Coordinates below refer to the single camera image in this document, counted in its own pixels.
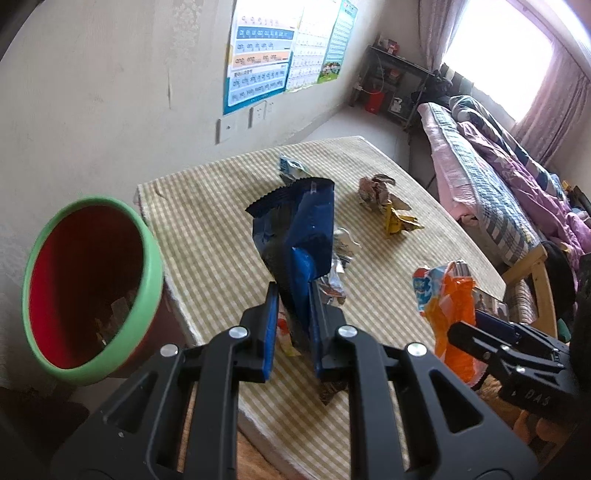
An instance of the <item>electrical outlet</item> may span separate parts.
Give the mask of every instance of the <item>electrical outlet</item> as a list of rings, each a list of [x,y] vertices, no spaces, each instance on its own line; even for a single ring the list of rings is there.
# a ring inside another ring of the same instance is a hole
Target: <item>electrical outlet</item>
[[[261,102],[251,108],[251,128],[260,124],[265,119],[267,102]]]
[[[217,143],[225,142],[238,130],[237,116],[226,115],[220,118],[217,124]]]
[[[275,100],[267,100],[267,107],[265,108],[265,120],[273,114],[275,110]]]

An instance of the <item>wall poster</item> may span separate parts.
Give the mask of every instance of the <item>wall poster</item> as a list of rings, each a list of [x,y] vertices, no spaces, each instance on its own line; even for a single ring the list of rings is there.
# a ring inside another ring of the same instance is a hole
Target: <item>wall poster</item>
[[[224,115],[337,78],[356,16],[349,0],[236,0]]]
[[[295,38],[287,90],[315,85],[322,69],[341,0],[307,0]]]
[[[343,0],[335,27],[330,36],[329,46],[322,64],[318,83],[329,82],[339,76],[356,17],[357,7],[349,0]]]
[[[301,2],[238,0],[232,19],[224,115],[285,91]]]

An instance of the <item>orange snack bag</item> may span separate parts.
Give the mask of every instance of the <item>orange snack bag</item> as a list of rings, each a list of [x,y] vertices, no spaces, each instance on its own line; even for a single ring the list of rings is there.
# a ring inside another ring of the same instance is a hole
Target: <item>orange snack bag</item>
[[[462,379],[465,383],[474,383],[477,375],[475,359],[467,353],[449,344],[447,331],[456,322],[466,322],[470,325],[476,324],[472,289],[476,282],[470,276],[467,265],[460,262],[450,262],[443,270],[443,267],[429,271],[419,272],[418,275],[430,277],[430,289],[427,295],[430,296],[424,308],[420,311],[424,316],[435,336],[435,355]]]

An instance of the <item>red bucket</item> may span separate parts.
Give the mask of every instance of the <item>red bucket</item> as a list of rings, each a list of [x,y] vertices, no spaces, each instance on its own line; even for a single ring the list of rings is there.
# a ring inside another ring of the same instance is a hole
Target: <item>red bucket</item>
[[[29,258],[22,313],[29,344],[61,380],[87,385],[126,376],[165,343],[183,342],[164,305],[154,237],[126,204],[93,197],[61,210]],[[125,304],[106,346],[98,325]]]

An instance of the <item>table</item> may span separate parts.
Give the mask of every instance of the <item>table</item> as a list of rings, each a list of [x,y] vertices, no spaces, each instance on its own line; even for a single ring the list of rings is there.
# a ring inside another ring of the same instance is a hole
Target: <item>table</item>
[[[335,181],[335,221],[362,246],[345,275],[349,323],[382,343],[402,347],[419,340],[432,348],[411,275],[419,266],[458,258],[468,262],[480,288],[503,297],[505,284],[486,257],[406,172],[361,137],[319,140],[239,155],[139,186],[141,211],[160,245],[167,287],[190,343],[209,341],[265,298],[271,276],[244,210],[282,185],[280,154]],[[356,195],[359,178],[376,173],[396,179],[394,191],[424,230],[385,237],[381,216],[368,212]],[[302,357],[276,349],[271,380],[241,385],[239,411],[242,432],[286,477],[349,478],[347,396],[340,393],[323,406]]]

